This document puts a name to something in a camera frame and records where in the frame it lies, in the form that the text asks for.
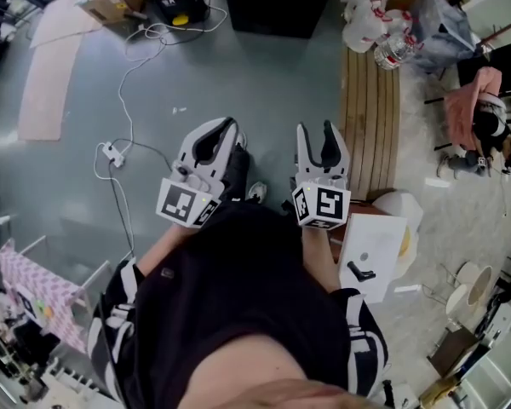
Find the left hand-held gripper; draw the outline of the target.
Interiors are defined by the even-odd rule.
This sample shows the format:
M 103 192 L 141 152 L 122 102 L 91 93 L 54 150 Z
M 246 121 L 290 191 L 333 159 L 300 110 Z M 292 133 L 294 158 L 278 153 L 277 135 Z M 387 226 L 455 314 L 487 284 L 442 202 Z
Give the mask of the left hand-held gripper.
M 191 131 L 170 177 L 161 181 L 156 214 L 185 228 L 201 228 L 221 204 L 222 177 L 237 136 L 234 118 L 216 118 Z

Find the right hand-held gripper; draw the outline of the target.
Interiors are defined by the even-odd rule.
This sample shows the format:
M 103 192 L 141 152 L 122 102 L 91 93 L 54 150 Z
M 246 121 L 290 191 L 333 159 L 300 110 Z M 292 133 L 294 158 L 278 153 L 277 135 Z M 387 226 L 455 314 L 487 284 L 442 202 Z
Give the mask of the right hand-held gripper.
M 350 154 L 340 131 L 324 121 L 324 145 L 320 152 L 322 176 L 311 176 L 317 169 L 303 123 L 296 127 L 296 188 L 292 191 L 297 223 L 302 228 L 332 230 L 347 222 L 351 192 L 347 189 Z

